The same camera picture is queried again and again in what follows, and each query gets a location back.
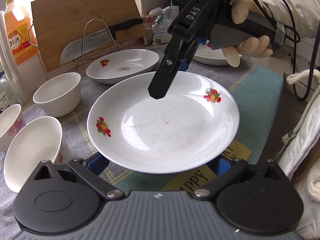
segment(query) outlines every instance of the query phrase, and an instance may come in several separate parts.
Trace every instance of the white jacket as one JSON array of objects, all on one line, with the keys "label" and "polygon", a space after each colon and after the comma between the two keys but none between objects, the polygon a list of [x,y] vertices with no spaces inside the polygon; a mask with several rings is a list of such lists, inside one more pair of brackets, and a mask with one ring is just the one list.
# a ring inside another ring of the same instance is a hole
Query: white jacket
[{"label": "white jacket", "polygon": [[[281,0],[259,0],[259,2],[277,22],[292,26],[288,9]],[[320,0],[286,0],[286,2],[290,6],[301,38],[315,38],[320,20]],[[289,178],[292,178],[320,137],[319,116],[320,96],[313,102],[297,137],[291,141],[279,162],[279,166]],[[303,176],[300,176],[298,183],[295,184],[304,203],[304,213],[297,232],[305,239],[320,239],[319,147],[314,148],[314,151],[316,151],[313,154],[314,161],[308,165]]]},{"label": "white jacket", "polygon": [[[277,22],[292,26],[287,7],[282,0],[259,0]],[[286,0],[292,11],[301,38],[316,37],[320,20],[320,0]]]}]

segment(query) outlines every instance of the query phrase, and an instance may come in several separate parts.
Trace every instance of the wooden cutting board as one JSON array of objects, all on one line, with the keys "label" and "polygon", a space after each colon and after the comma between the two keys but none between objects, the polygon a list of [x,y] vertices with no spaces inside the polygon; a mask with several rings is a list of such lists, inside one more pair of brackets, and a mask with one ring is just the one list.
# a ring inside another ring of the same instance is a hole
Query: wooden cutting board
[{"label": "wooden cutting board", "polygon": [[[44,68],[50,71],[60,67],[60,54],[71,42],[82,38],[84,27],[91,19],[102,19],[108,26],[139,18],[134,0],[35,0],[31,2],[33,23]],[[104,29],[100,21],[91,22],[86,34]],[[143,24],[117,31],[116,42],[145,36]]]}]

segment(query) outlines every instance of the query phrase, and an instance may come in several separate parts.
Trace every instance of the tablecloth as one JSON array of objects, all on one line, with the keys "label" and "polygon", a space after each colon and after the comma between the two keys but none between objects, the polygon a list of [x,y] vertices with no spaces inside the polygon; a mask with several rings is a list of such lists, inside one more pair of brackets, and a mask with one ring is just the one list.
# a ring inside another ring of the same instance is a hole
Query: tablecloth
[{"label": "tablecloth", "polygon": [[[163,57],[164,46],[154,49]],[[209,66],[192,61],[189,72],[197,73],[220,83],[230,91],[240,112],[239,130],[235,140],[223,152],[229,159],[239,157],[254,164],[258,161],[267,141],[283,89],[283,77],[263,66],[242,60],[238,68]],[[109,85],[95,82],[89,77],[81,80],[82,97],[78,107],[70,114],[58,118],[73,157],[86,159],[96,152],[87,130],[87,116],[97,98]],[[38,105],[24,112],[26,122],[45,116]],[[4,182],[0,154],[0,239],[11,239],[20,230],[12,214],[16,194]],[[152,175],[127,170],[112,162],[100,175],[104,180],[128,193],[130,190],[187,190],[192,192],[215,178],[205,165],[179,174]]]}]

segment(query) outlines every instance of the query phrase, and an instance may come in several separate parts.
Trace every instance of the white sleeve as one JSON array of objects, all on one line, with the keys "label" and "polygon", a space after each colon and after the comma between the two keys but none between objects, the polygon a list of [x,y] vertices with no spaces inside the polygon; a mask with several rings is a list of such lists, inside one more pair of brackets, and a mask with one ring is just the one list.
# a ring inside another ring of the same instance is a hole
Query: white sleeve
[{"label": "white sleeve", "polygon": [[[292,26],[288,9],[282,0],[259,0],[259,2],[277,22]],[[292,11],[301,38],[314,39],[320,19],[319,0],[286,0],[286,2]]]}]

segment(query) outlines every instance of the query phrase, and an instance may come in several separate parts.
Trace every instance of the black cable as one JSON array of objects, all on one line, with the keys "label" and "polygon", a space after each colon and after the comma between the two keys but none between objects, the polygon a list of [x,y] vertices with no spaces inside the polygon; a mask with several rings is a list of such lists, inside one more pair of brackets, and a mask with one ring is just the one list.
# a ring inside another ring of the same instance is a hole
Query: black cable
[{"label": "black cable", "polygon": [[[260,5],[259,1],[258,0],[253,0],[258,8],[262,11],[263,15],[267,18],[267,20],[275,27],[277,28],[277,25],[276,25],[276,21],[271,18],[267,12],[262,8],[262,6]],[[287,39],[289,39],[290,41],[292,41],[294,43],[294,51],[293,51],[293,64],[292,64],[292,68],[293,68],[293,74],[295,74],[296,72],[296,58],[297,58],[297,43],[300,42],[300,35],[299,33],[297,32],[296,30],[296,25],[295,25],[295,21],[294,21],[294,17],[293,17],[293,14],[292,14],[292,11],[288,5],[288,3],[286,2],[286,0],[282,0],[283,3],[286,5],[287,9],[288,9],[288,12],[289,12],[289,15],[290,15],[290,18],[291,18],[291,22],[292,22],[292,27],[291,26],[288,26],[288,25],[284,25],[285,28],[287,29],[290,29],[293,31],[293,34],[294,34],[294,39],[292,39],[289,35],[285,35]],[[297,94],[297,91],[296,91],[296,85],[293,84],[293,91],[294,91],[294,94],[297,98],[298,101],[302,102],[302,101],[305,101],[309,94],[310,94],[310,91],[311,91],[311,85],[312,85],[312,77],[313,77],[313,71],[314,71],[314,67],[315,67],[315,63],[316,63],[316,56],[317,56],[317,52],[318,52],[318,48],[319,48],[319,43],[320,43],[320,22],[319,22],[319,26],[318,26],[318,31],[317,31],[317,34],[316,34],[316,41],[315,41],[315,45],[314,45],[314,48],[313,48],[313,53],[312,53],[312,57],[311,57],[311,63],[310,63],[310,71],[309,71],[309,78],[308,78],[308,86],[307,86],[307,92],[306,94],[304,95],[303,98],[299,97],[298,94]]]},{"label": "black cable", "polygon": [[[261,11],[261,12],[263,13],[263,15],[267,18],[267,20],[268,20],[275,28],[277,28],[277,22],[276,22],[276,20],[273,19],[273,18],[271,18],[271,17],[267,14],[267,12],[262,8],[262,6],[261,6],[260,3],[258,2],[258,0],[253,0],[253,1],[256,3],[256,5],[257,5],[258,8],[260,9],[260,11]],[[288,34],[286,34],[285,37],[286,37],[288,40],[290,40],[290,41],[292,41],[292,42],[295,42],[295,43],[300,42],[300,35],[299,35],[299,33],[297,32],[297,30],[295,30],[293,27],[288,26],[288,25],[284,25],[284,27],[285,27],[286,29],[292,30],[292,31],[297,35],[297,39],[293,39],[293,38],[291,38]]]}]

